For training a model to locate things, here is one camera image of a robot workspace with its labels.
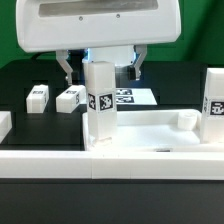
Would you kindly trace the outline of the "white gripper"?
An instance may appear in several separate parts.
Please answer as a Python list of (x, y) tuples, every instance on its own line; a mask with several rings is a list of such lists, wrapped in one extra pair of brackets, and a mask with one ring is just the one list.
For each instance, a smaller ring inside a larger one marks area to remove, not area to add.
[(141, 44), (180, 36), (179, 0), (17, 0), (16, 32), (26, 52), (58, 50), (56, 60), (69, 86), (73, 69), (67, 50), (136, 45), (129, 79), (139, 80), (147, 55)]

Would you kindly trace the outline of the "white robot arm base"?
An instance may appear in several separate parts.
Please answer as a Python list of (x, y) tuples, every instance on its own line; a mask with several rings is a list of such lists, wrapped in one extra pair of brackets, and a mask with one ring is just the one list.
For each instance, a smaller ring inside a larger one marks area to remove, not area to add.
[(133, 45), (88, 48), (83, 62), (110, 62), (116, 67), (126, 67), (135, 61), (136, 53)]

